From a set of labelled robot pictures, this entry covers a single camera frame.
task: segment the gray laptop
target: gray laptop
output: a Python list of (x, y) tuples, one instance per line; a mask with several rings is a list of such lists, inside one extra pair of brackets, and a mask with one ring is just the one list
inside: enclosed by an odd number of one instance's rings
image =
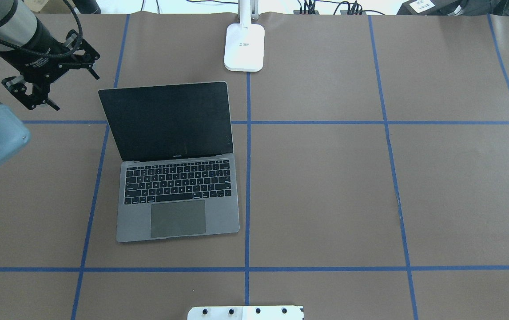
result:
[(99, 91), (123, 163), (118, 242), (239, 231), (225, 82)]

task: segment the laptop keyboard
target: laptop keyboard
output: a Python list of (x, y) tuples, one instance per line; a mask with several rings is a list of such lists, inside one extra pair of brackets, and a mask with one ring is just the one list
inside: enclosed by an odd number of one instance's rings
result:
[(229, 160), (126, 169), (124, 204), (231, 196)]

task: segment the table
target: table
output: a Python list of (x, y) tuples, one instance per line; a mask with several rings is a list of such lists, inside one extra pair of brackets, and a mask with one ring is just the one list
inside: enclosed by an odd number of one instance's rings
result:
[[(70, 16), (40, 16), (62, 39)], [(81, 16), (95, 81), (0, 167), (0, 318), (509, 318), (509, 18), (262, 14), (265, 65), (224, 68), (236, 14)], [(17, 72), (0, 59), (1, 79)], [(97, 90), (228, 83), (241, 230), (115, 242), (120, 156)]]

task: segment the black screen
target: black screen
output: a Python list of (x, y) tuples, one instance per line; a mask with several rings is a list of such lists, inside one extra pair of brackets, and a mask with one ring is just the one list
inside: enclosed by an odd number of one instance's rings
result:
[(99, 91), (124, 161), (232, 153), (225, 82)]

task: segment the white mounting plate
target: white mounting plate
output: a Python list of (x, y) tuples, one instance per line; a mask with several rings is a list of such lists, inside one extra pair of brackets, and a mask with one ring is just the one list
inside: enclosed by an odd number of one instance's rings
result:
[(264, 28), (230, 24), (225, 42), (225, 67), (231, 71), (256, 72), (264, 62)]
[(304, 320), (302, 306), (194, 307), (187, 320)]

